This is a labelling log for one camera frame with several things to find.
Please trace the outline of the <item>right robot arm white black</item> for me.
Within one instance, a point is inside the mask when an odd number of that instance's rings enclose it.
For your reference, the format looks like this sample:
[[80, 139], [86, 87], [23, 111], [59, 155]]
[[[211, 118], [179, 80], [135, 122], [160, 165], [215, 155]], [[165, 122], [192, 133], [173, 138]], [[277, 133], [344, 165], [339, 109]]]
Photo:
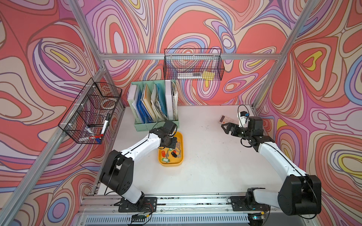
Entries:
[[260, 117], [241, 116], [239, 124], [228, 122], [221, 128], [226, 134], [247, 141], [249, 147], [262, 155], [283, 181], [280, 191], [249, 188], [244, 198], [248, 207], [268, 205], [281, 209], [288, 216], [317, 216], [321, 213], [321, 180], [295, 165], [275, 141], [264, 134]]

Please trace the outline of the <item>yellow plastic storage box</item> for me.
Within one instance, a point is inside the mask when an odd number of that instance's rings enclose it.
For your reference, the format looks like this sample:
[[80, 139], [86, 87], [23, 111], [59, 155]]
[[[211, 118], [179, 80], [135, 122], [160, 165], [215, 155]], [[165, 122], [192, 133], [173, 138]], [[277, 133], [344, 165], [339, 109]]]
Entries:
[[162, 162], [162, 158], [166, 158], [166, 157], [162, 157], [161, 152], [162, 151], [166, 151], [168, 150], [168, 148], [159, 148], [158, 149], [158, 161], [161, 165], [165, 166], [165, 167], [173, 167], [173, 166], [179, 166], [182, 164], [183, 160], [184, 160], [184, 150], [183, 150], [183, 135], [180, 132], [177, 132], [175, 137], [177, 138], [177, 143], [181, 144], [181, 150], [180, 151], [175, 151], [175, 149], [173, 149], [173, 152], [175, 152], [178, 157], [174, 158], [173, 156], [170, 156], [168, 159], [170, 160], [169, 163], [164, 163]]

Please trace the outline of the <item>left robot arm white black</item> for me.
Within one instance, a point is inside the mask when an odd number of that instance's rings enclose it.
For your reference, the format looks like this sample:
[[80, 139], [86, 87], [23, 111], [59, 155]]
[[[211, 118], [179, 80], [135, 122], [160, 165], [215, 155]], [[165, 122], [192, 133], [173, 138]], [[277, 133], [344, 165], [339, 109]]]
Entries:
[[133, 146], [122, 151], [112, 150], [101, 170], [100, 182], [134, 207], [143, 207], [145, 195], [133, 184], [134, 166], [153, 150], [176, 148], [177, 129], [177, 124], [165, 121], [163, 126], [153, 127]]

